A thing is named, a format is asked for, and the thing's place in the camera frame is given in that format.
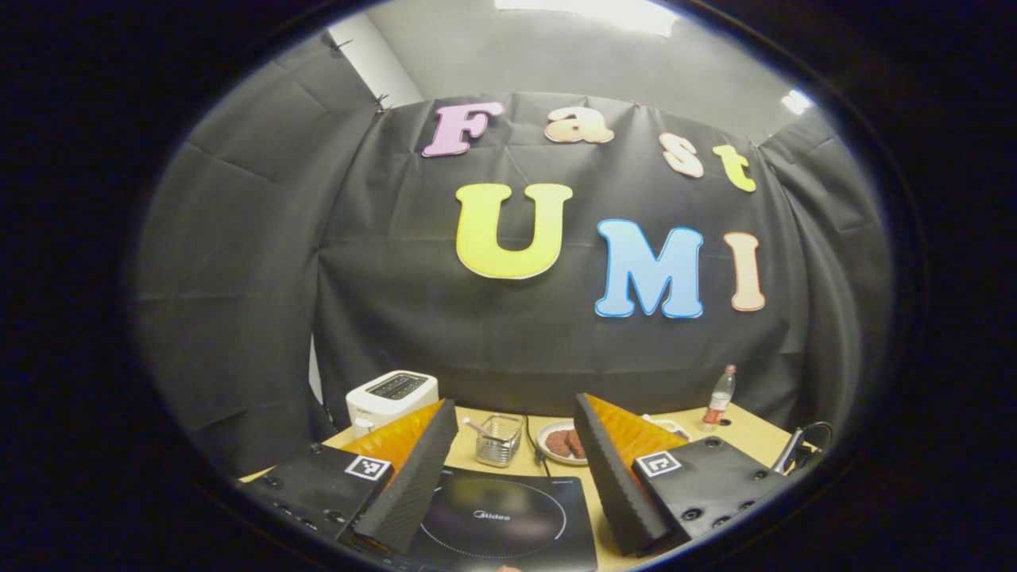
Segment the blue letter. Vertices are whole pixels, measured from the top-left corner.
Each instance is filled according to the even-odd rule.
[[[643,231],[632,221],[600,221],[597,232],[607,239],[607,291],[595,306],[598,316],[632,316],[636,304],[629,299],[630,277],[647,316],[657,309],[668,282],[671,295],[661,306],[664,316],[696,318],[703,313],[698,268],[702,234],[689,228],[672,228],[660,256],[655,259]]]

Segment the black cooktop surface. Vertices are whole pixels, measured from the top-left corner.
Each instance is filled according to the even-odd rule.
[[[409,558],[423,570],[596,570],[590,515],[577,477],[445,468]]]

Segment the letter u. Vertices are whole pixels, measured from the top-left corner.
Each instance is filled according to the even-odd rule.
[[[498,246],[498,214],[501,203],[512,196],[503,184],[469,184],[456,191],[463,204],[456,233],[456,252],[466,268],[487,278],[521,280],[551,268],[561,251],[561,213],[572,189],[560,184],[539,183],[526,187],[533,199],[533,242],[523,250]]]

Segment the white toaster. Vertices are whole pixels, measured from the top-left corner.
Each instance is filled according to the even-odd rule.
[[[397,369],[346,394],[346,407],[360,438],[437,400],[437,379]]]

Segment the plate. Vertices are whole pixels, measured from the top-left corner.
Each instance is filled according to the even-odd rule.
[[[548,459],[554,459],[559,463],[564,463],[566,465],[586,465],[588,464],[586,459],[577,459],[572,453],[567,457],[562,457],[561,455],[555,455],[551,453],[551,450],[547,448],[545,442],[547,441],[547,436],[551,435],[556,431],[569,431],[576,428],[576,423],[572,419],[565,419],[563,421],[554,421],[553,423],[548,423],[547,426],[540,430],[537,434],[537,446],[540,450],[547,455]]]

